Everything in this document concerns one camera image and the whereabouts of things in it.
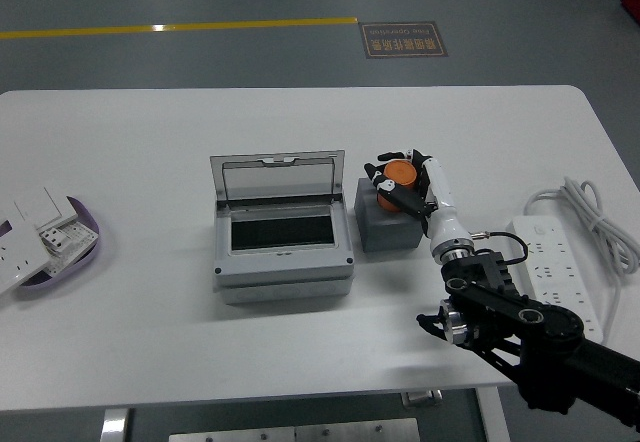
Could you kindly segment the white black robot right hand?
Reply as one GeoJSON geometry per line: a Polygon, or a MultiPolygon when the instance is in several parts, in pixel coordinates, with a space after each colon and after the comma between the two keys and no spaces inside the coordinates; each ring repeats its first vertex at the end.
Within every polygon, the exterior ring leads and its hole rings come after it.
{"type": "Polygon", "coordinates": [[[470,232],[458,219],[451,189],[441,164],[416,149],[387,152],[378,156],[377,165],[367,163],[364,170],[377,195],[421,223],[430,240],[434,261],[440,265],[470,256],[474,243],[470,232]],[[416,171],[412,188],[388,174],[393,162],[407,162],[416,171]]]}

